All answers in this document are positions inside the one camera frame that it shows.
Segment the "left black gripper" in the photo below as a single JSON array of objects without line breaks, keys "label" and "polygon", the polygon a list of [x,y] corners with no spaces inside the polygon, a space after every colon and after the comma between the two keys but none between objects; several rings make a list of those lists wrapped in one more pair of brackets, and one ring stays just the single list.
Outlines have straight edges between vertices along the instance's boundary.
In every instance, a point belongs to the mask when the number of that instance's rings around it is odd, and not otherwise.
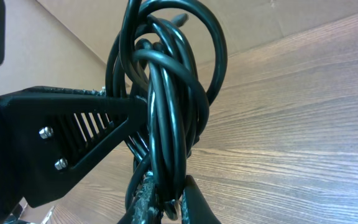
[{"label": "left black gripper", "polygon": [[147,121],[139,96],[114,98],[30,87],[0,96],[0,223],[22,198],[64,197]]}]

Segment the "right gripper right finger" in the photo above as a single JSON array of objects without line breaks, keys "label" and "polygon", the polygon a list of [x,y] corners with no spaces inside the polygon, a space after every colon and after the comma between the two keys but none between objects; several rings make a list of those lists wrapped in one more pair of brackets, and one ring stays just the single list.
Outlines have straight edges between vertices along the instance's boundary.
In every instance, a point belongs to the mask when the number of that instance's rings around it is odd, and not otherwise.
[{"label": "right gripper right finger", "polygon": [[191,175],[187,175],[185,179],[181,201],[181,223],[221,224]]}]

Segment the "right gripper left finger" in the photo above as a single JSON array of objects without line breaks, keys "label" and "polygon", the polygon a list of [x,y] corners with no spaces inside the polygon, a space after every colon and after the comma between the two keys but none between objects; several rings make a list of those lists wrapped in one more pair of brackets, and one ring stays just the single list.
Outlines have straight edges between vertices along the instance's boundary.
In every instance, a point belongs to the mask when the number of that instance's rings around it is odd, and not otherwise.
[{"label": "right gripper left finger", "polygon": [[158,224],[160,208],[157,205],[155,182],[151,171],[145,174],[142,187],[137,191],[135,199],[118,224]]}]

